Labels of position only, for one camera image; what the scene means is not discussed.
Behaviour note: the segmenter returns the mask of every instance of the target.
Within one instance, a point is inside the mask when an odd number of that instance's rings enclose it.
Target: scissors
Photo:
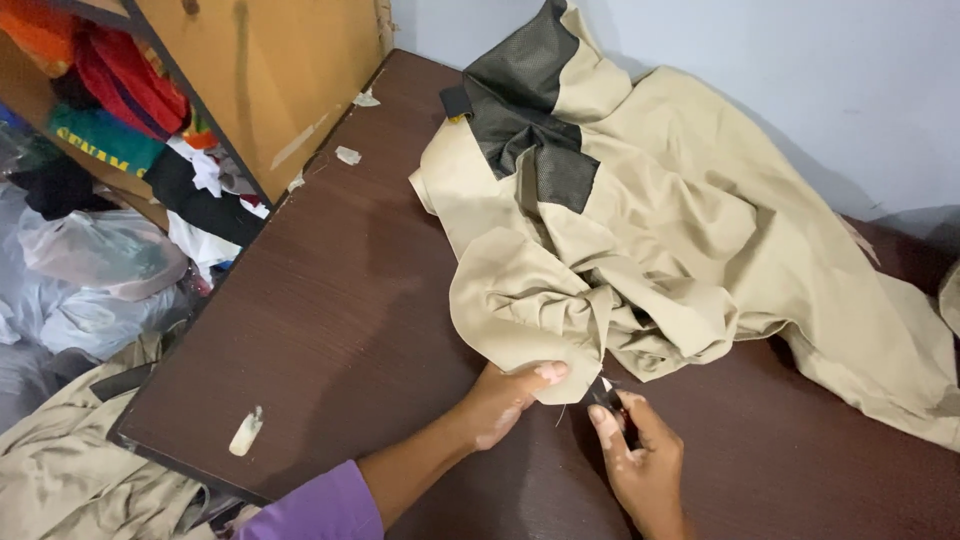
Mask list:
[[[620,396],[616,395],[613,384],[604,377],[597,376],[590,389],[587,392],[587,405],[600,405],[613,414],[613,418],[622,419],[620,431],[623,433],[623,440],[627,441],[627,448],[631,451],[642,449],[640,444],[640,433],[636,428],[634,421],[630,419],[630,412],[623,406]]]

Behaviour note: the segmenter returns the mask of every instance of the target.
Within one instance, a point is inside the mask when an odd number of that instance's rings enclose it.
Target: green cloth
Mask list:
[[[73,110],[60,103],[47,127],[90,156],[141,178],[164,146],[103,109]]]

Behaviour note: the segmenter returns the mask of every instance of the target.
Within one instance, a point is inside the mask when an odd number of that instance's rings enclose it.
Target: left hand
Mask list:
[[[465,430],[475,451],[489,450],[510,432],[520,413],[537,400],[533,393],[560,382],[567,371],[566,364],[560,361],[530,364],[509,374],[488,363],[473,388],[449,414],[454,425]]]

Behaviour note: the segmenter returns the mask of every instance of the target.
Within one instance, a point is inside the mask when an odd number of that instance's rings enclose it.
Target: white wall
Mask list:
[[[396,46],[463,68],[541,0],[393,0]],[[580,0],[632,75],[726,94],[834,209],[960,252],[960,0]]]

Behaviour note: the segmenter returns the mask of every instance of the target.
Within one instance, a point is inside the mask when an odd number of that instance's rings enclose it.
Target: black mesh fabric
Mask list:
[[[538,200],[584,210],[600,163],[580,153],[580,127],[551,115],[560,72],[580,40],[560,23],[565,0],[546,0],[530,22],[464,70],[473,116],[470,129],[499,180],[516,158],[537,147]]]

